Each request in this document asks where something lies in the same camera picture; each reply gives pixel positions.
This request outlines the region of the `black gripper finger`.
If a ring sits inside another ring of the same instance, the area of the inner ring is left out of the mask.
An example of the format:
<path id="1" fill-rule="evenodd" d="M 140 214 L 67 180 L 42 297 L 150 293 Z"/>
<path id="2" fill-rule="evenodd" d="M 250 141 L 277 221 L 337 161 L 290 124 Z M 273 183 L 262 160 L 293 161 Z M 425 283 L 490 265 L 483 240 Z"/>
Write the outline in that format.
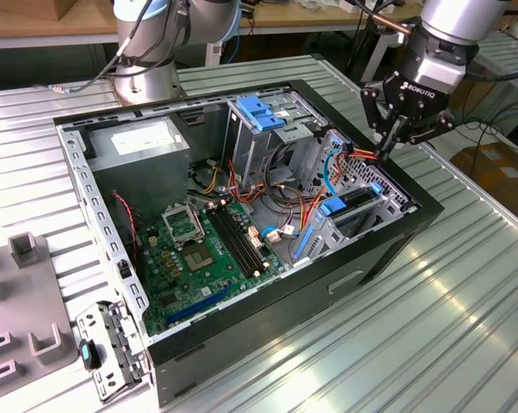
<path id="1" fill-rule="evenodd" d="M 363 88 L 361 102 L 367 117 L 367 123 L 374 130 L 374 137 L 377 139 L 376 159 L 378 162 L 385 162 L 396 144 L 391 133 L 400 115 L 400 104 L 389 102 L 389 111 L 386 116 L 383 116 L 376 102 L 379 95 L 380 90 L 377 88 Z"/>
<path id="2" fill-rule="evenodd" d="M 453 116 L 441 112 L 426 120 L 404 119 L 394 133 L 398 144 L 419 145 L 453 130 Z"/>

